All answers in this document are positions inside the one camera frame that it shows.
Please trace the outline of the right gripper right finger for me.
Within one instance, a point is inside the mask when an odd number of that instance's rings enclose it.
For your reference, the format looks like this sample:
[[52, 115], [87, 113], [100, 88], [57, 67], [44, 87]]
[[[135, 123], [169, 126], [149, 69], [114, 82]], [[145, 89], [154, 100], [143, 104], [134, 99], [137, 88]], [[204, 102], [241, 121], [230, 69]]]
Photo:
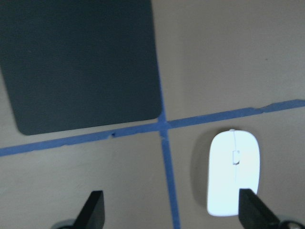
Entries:
[[238, 218], [244, 229], [286, 228], [251, 189], [239, 190]]

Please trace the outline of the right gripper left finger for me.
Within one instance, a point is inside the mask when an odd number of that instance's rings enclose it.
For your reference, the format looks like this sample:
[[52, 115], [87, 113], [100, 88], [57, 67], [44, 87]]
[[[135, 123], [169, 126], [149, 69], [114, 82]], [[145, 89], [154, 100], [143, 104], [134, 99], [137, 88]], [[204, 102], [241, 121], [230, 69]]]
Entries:
[[105, 223], [103, 191], [93, 191], [77, 216], [74, 229], [102, 229]]

